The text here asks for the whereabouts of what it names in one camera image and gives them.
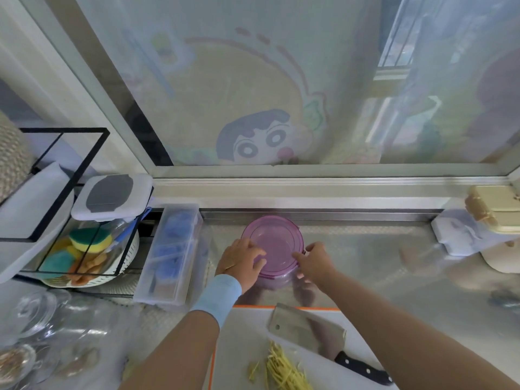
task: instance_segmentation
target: cartoon black hair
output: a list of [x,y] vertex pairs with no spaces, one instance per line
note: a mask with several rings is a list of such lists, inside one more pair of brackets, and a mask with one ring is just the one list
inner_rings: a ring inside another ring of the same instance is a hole
[[238,136],[252,138],[255,135],[253,129],[267,130],[274,121],[286,123],[289,121],[289,117],[286,111],[271,109],[239,117],[226,124],[217,138],[217,157],[221,160],[235,161],[233,146]]

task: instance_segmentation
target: red cartoon nose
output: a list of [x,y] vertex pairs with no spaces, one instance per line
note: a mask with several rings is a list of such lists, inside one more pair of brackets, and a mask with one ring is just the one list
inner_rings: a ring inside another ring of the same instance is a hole
[[278,156],[280,160],[287,160],[291,157],[294,157],[294,151],[290,147],[283,147],[282,149],[278,150],[276,156]]

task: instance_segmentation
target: light blue wristband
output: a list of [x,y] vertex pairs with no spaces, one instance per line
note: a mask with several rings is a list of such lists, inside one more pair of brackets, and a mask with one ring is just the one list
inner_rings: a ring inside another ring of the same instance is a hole
[[242,295],[242,286],[231,275],[217,275],[206,286],[199,300],[190,309],[202,310],[215,318],[218,327],[222,328],[226,318]]

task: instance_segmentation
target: cutting board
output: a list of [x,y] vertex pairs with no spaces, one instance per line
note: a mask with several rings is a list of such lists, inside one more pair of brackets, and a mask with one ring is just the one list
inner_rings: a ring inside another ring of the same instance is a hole
[[[367,343],[354,328],[352,323],[338,310],[307,311],[321,316],[323,319],[339,324],[347,331],[345,351],[382,369]],[[267,331],[267,323],[272,308],[233,308],[218,337],[217,349],[211,362],[210,375],[207,379],[208,390],[266,390],[264,367],[262,363],[268,353],[269,340],[279,343],[287,357],[293,363],[301,363],[314,390],[395,390],[397,387],[382,386],[368,380],[347,368],[309,352],[295,344],[284,341]],[[255,383],[248,380],[248,365],[262,361],[259,365]],[[270,389],[275,390],[274,383]]]

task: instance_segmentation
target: knife handle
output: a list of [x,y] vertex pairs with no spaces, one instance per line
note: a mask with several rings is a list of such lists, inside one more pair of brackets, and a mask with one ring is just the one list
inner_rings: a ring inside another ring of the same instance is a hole
[[344,351],[339,352],[334,361],[337,362],[340,366],[348,368],[351,371],[354,371],[355,373],[358,373],[381,385],[390,386],[394,384],[394,381],[392,378],[390,378],[386,371],[378,370],[369,366],[363,361],[348,357]]

